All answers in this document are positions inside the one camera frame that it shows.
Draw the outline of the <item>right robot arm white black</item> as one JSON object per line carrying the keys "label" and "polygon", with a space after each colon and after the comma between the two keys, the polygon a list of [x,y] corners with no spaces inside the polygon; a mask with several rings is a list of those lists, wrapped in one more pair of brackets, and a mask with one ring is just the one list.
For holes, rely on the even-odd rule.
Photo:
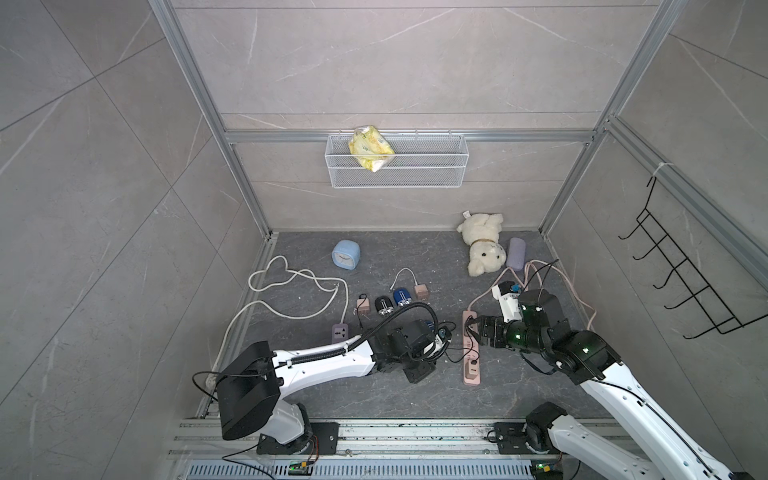
{"label": "right robot arm white black", "polygon": [[545,374],[563,374],[595,399],[642,450],[634,455],[593,432],[566,410],[545,402],[522,427],[535,454],[566,454],[607,479],[747,479],[699,445],[641,386],[629,366],[602,337],[577,330],[558,299],[544,289],[520,292],[504,282],[493,290],[498,316],[466,315],[477,344],[510,350],[528,361],[541,357]]}

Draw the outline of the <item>black electric shaver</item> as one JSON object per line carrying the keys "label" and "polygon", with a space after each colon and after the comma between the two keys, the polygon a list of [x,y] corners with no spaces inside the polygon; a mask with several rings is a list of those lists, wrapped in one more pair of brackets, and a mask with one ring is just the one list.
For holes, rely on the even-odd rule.
{"label": "black electric shaver", "polygon": [[394,311],[394,303],[392,299],[386,295],[379,296],[374,301],[374,307],[376,312],[385,317]]}

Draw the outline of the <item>pink charger plug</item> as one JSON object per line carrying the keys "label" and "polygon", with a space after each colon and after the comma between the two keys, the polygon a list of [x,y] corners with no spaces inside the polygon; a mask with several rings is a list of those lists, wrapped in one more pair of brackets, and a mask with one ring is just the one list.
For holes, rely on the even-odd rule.
{"label": "pink charger plug", "polygon": [[420,302],[427,302],[429,300],[430,292],[425,284],[415,285],[414,294],[416,299]]}
{"label": "pink charger plug", "polygon": [[355,313],[360,316],[367,316],[371,311],[370,299],[361,296],[356,300]]}

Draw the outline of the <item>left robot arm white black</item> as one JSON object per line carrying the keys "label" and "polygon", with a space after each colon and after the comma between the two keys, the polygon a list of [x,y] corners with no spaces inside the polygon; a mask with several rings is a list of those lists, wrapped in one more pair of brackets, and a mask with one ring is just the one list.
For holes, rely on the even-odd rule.
{"label": "left robot arm white black", "polygon": [[375,372],[401,371],[418,383],[445,354],[452,328],[426,303],[406,305],[379,324],[345,341],[306,350],[274,350],[256,342],[219,371],[208,396],[219,407],[225,441],[258,437],[266,453],[303,453],[319,446],[306,407],[287,398],[299,391]]}

